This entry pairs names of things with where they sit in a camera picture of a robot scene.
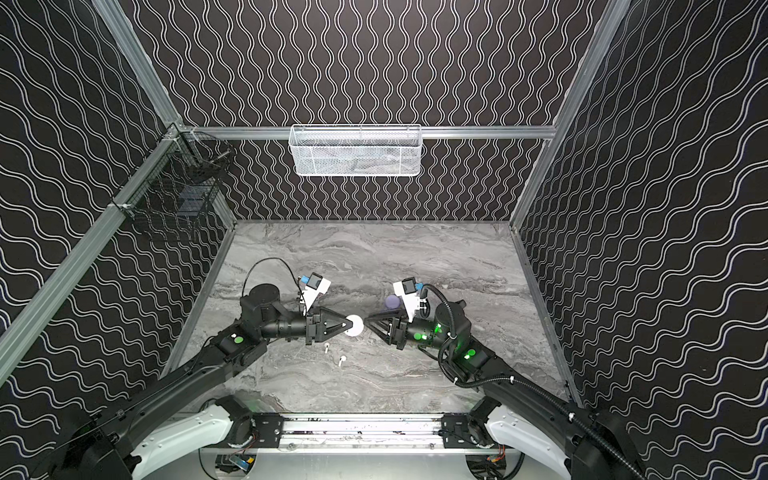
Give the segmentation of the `purple earbud charging case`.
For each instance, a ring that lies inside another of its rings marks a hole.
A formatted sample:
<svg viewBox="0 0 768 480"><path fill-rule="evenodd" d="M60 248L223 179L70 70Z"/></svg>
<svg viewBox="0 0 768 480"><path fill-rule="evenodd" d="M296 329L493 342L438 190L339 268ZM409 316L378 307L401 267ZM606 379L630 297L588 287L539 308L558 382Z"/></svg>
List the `purple earbud charging case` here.
<svg viewBox="0 0 768 480"><path fill-rule="evenodd" d="M399 309L401 307L401 299L400 299L400 297L397 296L397 295L394 295L394 294L388 295L385 298L385 307L388 310Z"/></svg>

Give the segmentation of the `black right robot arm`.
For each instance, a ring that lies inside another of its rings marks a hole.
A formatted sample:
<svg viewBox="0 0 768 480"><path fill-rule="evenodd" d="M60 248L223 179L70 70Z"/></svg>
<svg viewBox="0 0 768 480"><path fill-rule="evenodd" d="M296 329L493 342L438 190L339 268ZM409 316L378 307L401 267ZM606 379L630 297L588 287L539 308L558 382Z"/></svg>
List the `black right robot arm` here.
<svg viewBox="0 0 768 480"><path fill-rule="evenodd" d="M409 343L433 356L456 387L482 393L460 438L510 447L562 479L643 479L644 464L623 423L562 399L516 371L471 332L464 301L442 302L431 316L391 310L366 327L389 345Z"/></svg>

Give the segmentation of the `white earbud charging case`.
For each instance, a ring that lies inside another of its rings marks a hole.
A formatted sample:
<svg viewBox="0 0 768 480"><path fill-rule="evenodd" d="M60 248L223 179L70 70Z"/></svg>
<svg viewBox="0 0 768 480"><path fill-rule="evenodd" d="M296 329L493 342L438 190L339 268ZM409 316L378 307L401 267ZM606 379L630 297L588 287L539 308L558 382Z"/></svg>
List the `white earbud charging case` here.
<svg viewBox="0 0 768 480"><path fill-rule="evenodd" d="M346 320L348 329L345 331L345 334L347 336L357 337L364 331L364 321L359 315L348 315Z"/></svg>

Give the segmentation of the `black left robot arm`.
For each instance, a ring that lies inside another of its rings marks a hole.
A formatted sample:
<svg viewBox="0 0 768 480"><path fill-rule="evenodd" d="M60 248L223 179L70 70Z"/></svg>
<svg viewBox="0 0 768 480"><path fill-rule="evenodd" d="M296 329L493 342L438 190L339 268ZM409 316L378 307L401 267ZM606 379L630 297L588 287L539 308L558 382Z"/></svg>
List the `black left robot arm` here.
<svg viewBox="0 0 768 480"><path fill-rule="evenodd" d="M194 450L220 442L247 449L258 439L251 410L223 397L184 420L171 418L184 405L237 376L262 357L271 341L322 343L363 321L315 307L317 290L300 292L300 308L287 309L277 286L262 283L240 299L241 315L186 363L158 383L100 413L78 414L34 474L51 479L144 479Z"/></svg>

